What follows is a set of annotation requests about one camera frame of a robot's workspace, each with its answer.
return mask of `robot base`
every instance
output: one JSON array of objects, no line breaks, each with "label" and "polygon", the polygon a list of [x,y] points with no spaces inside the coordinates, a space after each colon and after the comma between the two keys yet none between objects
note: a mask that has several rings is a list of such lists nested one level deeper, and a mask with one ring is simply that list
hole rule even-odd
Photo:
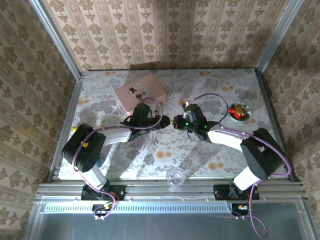
[{"label": "robot base", "polygon": [[[238,196],[230,196],[230,186],[227,184],[216,184],[213,185],[213,192],[215,200],[217,201],[232,201],[232,200],[241,200],[241,201],[248,201],[250,196],[251,187],[247,190],[244,190]],[[253,192],[252,200],[259,200],[259,192],[258,189],[255,188]]]},{"label": "robot base", "polygon": [[[102,192],[110,193],[116,201],[123,201],[126,195],[126,186],[109,185],[109,181],[100,189]],[[94,191],[88,185],[84,185],[81,194],[82,201],[112,201],[111,197]]]}]

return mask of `yellow connector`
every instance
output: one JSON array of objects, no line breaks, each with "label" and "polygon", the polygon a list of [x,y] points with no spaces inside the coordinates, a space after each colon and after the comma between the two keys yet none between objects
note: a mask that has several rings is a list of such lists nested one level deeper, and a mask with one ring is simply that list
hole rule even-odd
[{"label": "yellow connector", "polygon": [[84,144],[83,144],[83,146],[86,148],[86,147],[88,147],[88,143],[87,142],[85,142]]}]

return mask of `gray panel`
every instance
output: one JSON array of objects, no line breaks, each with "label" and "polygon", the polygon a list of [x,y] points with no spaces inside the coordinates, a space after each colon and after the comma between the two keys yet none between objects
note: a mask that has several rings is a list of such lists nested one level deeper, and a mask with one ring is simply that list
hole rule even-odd
[{"label": "gray panel", "polygon": [[[294,203],[255,204],[271,240],[304,240]],[[249,219],[230,214],[111,214],[94,220],[91,214],[45,214],[41,240],[259,240]],[[262,227],[257,229],[263,234]]]},{"label": "gray panel", "polygon": [[[128,203],[119,202],[112,214],[225,214],[231,204],[215,203]],[[45,207],[46,214],[90,214],[91,204],[50,204]]]}]

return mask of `small bowl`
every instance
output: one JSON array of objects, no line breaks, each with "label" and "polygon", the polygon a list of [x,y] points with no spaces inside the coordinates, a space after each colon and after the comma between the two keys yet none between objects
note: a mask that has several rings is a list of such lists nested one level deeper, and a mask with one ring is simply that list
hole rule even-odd
[{"label": "small bowl", "polygon": [[230,115],[234,120],[240,121],[240,122],[244,122],[244,121],[247,121],[248,119],[251,118],[251,116],[252,116],[251,108],[250,108],[247,104],[245,104],[245,103],[243,103],[243,102],[234,102],[234,103],[232,103],[232,104],[229,106],[229,110],[230,110],[230,109],[235,109],[237,106],[241,107],[242,111],[243,111],[244,114],[245,114],[245,117],[242,117],[242,118],[240,118],[240,119],[237,119],[236,116],[235,116],[233,113],[229,112],[229,115]]}]

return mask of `floral wallpaper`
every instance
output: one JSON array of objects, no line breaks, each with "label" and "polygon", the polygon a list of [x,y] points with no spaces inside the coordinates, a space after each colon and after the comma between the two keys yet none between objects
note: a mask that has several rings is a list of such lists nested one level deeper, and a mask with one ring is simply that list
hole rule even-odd
[{"label": "floral wallpaper", "polygon": [[305,0],[264,71],[293,159],[320,225],[320,1]]},{"label": "floral wallpaper", "polygon": [[1,0],[0,239],[22,237],[74,83],[29,2]]},{"label": "floral wallpaper", "polygon": [[288,0],[43,0],[79,69],[254,68]]}]

